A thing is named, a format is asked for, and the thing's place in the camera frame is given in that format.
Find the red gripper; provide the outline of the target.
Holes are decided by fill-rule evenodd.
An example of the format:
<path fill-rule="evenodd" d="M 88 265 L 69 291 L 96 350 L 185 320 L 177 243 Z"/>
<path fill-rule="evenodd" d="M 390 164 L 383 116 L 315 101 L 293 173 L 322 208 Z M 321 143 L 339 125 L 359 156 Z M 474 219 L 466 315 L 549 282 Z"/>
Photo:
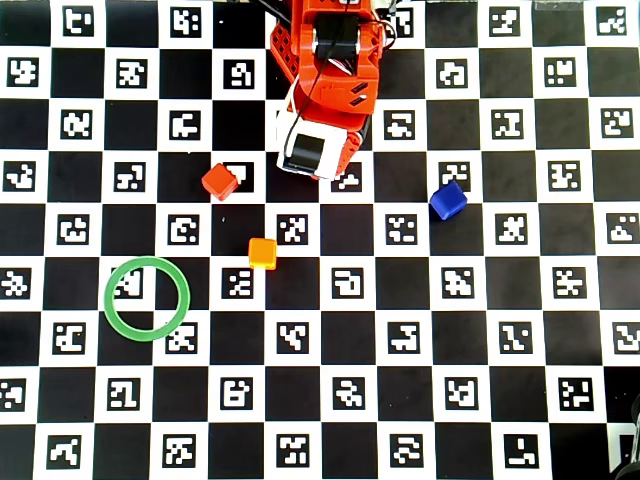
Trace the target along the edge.
<path fill-rule="evenodd" d="M 340 145 L 334 179 L 345 172 L 352 157 L 360 150 L 370 125 L 370 118 L 333 118 L 333 126 L 338 132 L 332 135 L 332 141 Z"/>

